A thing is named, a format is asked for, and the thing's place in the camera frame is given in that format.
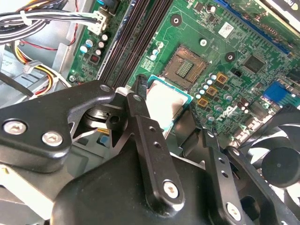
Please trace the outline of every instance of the silver screw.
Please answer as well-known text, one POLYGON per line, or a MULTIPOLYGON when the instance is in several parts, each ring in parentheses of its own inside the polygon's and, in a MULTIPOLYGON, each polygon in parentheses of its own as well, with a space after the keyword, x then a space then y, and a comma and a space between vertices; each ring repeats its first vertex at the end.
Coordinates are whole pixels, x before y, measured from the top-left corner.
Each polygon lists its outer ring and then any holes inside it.
POLYGON ((240 221, 242 219, 240 211, 238 210, 238 208, 235 205, 228 202, 226 205, 226 208, 227 208, 229 215, 232 216, 236 221, 240 221))
POLYGON ((200 40, 200 45, 201 45, 202 47, 206 46, 206 45, 207 45, 207 40, 201 39, 201 40, 200 40))
POLYGON ((101 90, 103 90, 103 91, 105 91, 105 92, 109 92, 109 91, 111 90, 109 87, 107 87, 107 86, 104 85, 104 84, 101 84, 101 85, 100 85, 100 88, 101 88, 101 90))
POLYGON ((27 126, 20 121, 10 121, 3 125, 6 133, 11 135, 21 135, 27 130, 27 126))
POLYGON ((62 136, 56 131, 48 131, 42 136, 42 141, 46 145, 57 147, 62 143, 62 136))
POLYGON ((164 191, 170 198, 177 198, 179 195, 177 187, 170 181, 164 183, 164 191))
POLYGON ((70 81, 70 82, 75 82, 75 81, 76 81, 76 77, 74 77, 73 75, 71 75, 71 76, 69 77, 69 81, 70 81))
POLYGON ((142 100, 141 97, 138 96, 138 95, 133 95, 133 98, 134 98, 136 101, 139 101, 139 102, 142 100))

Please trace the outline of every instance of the cooling fan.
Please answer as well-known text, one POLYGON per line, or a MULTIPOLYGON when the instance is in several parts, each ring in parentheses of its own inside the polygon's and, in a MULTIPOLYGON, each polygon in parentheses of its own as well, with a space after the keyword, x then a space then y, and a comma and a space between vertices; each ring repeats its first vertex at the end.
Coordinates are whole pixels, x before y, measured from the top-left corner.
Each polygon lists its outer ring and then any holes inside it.
POLYGON ((300 218, 300 111, 286 105, 240 150, 269 184, 284 190, 283 201, 300 218))

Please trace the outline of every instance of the white connector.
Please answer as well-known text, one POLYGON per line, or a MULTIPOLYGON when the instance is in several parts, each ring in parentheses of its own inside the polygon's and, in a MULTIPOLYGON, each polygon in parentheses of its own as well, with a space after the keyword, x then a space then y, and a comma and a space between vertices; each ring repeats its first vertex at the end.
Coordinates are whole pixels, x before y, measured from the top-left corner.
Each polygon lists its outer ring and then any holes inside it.
POLYGON ((94 17, 98 20, 96 24, 88 26, 88 30, 99 35, 107 27, 108 14, 105 12, 94 11, 94 17))

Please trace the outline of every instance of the sticker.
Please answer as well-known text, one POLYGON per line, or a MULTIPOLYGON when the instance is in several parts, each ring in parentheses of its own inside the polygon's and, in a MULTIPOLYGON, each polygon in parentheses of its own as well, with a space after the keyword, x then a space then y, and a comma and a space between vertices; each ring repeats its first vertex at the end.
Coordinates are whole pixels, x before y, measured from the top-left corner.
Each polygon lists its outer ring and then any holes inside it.
POLYGON ((223 25, 223 27, 219 30, 219 34, 224 37, 227 38, 230 33, 233 31, 234 27, 232 25, 230 25, 229 23, 225 22, 225 24, 223 25))

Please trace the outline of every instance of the pcie slot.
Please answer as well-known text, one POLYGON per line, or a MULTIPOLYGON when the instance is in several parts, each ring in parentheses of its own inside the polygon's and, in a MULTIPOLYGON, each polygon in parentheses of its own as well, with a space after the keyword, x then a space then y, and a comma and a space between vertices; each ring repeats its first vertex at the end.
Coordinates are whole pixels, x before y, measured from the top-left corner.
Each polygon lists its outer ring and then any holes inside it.
POLYGON ((222 6, 223 8, 227 9, 228 12, 230 12, 232 15, 234 15, 235 17, 237 17, 239 20, 241 20, 244 24, 246 24, 249 28, 251 28, 253 31, 255 31, 257 34, 259 34, 262 38, 264 38, 265 40, 269 41, 271 44, 273 44, 277 49, 279 49, 281 52, 283 52, 284 54, 288 55, 290 53, 290 51, 288 49, 286 49, 285 47, 283 47, 281 44, 274 42, 274 40, 267 35, 265 32, 263 32, 261 29, 259 29, 258 27, 256 27, 254 24, 252 24, 250 21, 245 20, 242 15, 235 11, 233 8, 230 7, 230 5, 228 3, 226 3, 223 0, 214 0, 215 3, 219 4, 220 6, 222 6))
POLYGON ((147 18, 143 30, 135 40, 129 56, 123 63, 126 67, 118 74, 118 79, 113 84, 113 87, 123 87, 126 85, 172 2, 173 0, 155 1, 155 5, 147 18))

